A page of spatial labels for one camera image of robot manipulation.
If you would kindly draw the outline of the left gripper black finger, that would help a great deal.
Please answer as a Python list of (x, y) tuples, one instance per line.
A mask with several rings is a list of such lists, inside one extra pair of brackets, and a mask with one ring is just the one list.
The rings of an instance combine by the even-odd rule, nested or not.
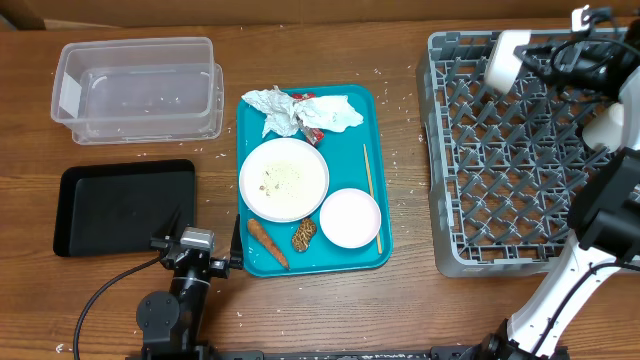
[(230, 259), (229, 259), (229, 267), (232, 269), (243, 270), (244, 269), (244, 253), (243, 253), (243, 245), (241, 240), (240, 233), (240, 215), (237, 214), (234, 223), (234, 230), (231, 239), (230, 246)]
[(171, 240), (176, 237), (178, 222), (181, 217), (181, 209), (177, 206), (169, 219), (158, 230), (158, 238), (163, 240)]

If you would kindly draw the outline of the white ceramic bowl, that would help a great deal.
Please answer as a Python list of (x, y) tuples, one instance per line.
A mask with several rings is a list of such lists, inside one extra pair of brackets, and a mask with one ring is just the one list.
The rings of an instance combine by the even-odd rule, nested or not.
[(528, 45), (530, 39), (530, 30), (505, 30), (498, 36), (485, 69), (484, 82), (488, 86), (504, 94), (511, 90), (522, 66), (514, 51)]

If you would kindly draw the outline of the large white plate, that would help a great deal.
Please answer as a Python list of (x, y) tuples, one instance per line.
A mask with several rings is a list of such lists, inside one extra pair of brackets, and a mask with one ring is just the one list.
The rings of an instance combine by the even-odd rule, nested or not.
[(276, 223), (311, 215), (329, 189), (329, 168), (318, 150), (294, 138), (266, 141), (245, 158), (240, 195), (251, 212)]

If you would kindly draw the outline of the pink bowl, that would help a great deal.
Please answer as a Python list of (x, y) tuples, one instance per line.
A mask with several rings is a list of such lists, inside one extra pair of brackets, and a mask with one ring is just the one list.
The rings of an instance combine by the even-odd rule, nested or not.
[(340, 189), (328, 196), (319, 220), (325, 237), (345, 249), (361, 248), (375, 240), (382, 224), (377, 202), (355, 188)]

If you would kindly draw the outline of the wooden chopstick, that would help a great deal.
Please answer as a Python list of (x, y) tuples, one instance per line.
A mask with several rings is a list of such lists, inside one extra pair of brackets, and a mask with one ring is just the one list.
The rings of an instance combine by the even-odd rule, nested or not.
[[(372, 174), (371, 174), (371, 167), (370, 167), (368, 149), (367, 149), (366, 144), (363, 144), (363, 154), (364, 154), (366, 175), (367, 175), (367, 180), (368, 180), (369, 194), (372, 197), (372, 199), (374, 200), (374, 203), (377, 205), (377, 203), (375, 201), (375, 191), (374, 191), (374, 186), (373, 186), (373, 179), (372, 179)], [(381, 255), (382, 254), (382, 243), (381, 243), (379, 230), (376, 233), (376, 245), (377, 245), (378, 254)]]

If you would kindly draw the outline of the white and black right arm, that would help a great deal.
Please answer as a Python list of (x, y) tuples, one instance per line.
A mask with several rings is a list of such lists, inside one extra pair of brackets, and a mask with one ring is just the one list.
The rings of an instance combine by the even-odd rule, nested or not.
[(573, 39), (533, 45), (528, 30), (505, 30), (493, 46), (484, 81), (508, 93), (522, 68), (549, 86), (569, 85), (617, 100), (623, 107), (618, 154), (575, 197), (569, 237), (555, 267), (528, 302), (467, 353), (471, 359), (565, 359), (557, 343), (590, 296), (621, 269), (637, 270), (639, 205), (639, 25), (624, 39), (605, 37), (600, 54), (591, 31), (598, 20), (573, 20)]

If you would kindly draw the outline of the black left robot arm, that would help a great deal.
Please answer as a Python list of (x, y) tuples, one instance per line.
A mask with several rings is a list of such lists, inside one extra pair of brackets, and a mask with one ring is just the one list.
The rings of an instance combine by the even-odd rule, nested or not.
[(152, 233), (149, 245), (159, 263), (173, 273), (167, 291), (145, 296), (136, 311), (143, 333), (142, 359), (220, 359), (212, 345), (199, 339), (207, 294), (214, 278), (226, 279), (244, 268), (239, 219), (235, 220), (230, 257), (212, 256), (215, 239), (210, 230), (179, 229), (181, 212)]

